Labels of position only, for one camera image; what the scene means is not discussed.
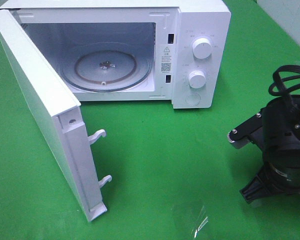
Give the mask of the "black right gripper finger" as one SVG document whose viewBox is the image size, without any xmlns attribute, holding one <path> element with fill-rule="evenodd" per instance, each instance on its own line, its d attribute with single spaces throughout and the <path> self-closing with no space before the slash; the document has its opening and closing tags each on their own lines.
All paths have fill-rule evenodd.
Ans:
<svg viewBox="0 0 300 240">
<path fill-rule="evenodd" d="M 271 191 L 267 187 L 268 179 L 262 172 L 257 173 L 252 180 L 239 192 L 244 200 L 250 204 L 255 200 L 270 197 Z"/>
</svg>

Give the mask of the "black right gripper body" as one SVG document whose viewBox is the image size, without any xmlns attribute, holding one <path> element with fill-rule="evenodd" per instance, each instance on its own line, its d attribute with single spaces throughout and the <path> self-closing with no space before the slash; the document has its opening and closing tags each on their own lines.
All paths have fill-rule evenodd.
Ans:
<svg viewBox="0 0 300 240">
<path fill-rule="evenodd" d="M 300 165 L 286 166 L 265 161 L 258 174 L 258 195 L 300 193 Z"/>
</svg>

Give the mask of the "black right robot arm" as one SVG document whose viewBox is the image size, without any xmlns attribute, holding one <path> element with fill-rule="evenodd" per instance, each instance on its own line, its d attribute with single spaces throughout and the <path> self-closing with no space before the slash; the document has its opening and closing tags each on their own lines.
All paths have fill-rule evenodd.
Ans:
<svg viewBox="0 0 300 240">
<path fill-rule="evenodd" d="M 300 95 L 292 95 L 300 109 Z M 247 203 L 279 194 L 300 193 L 300 119 L 288 113 L 282 98 L 271 100 L 261 111 L 262 134 L 252 137 L 262 151 L 263 166 L 240 190 Z"/>
</svg>

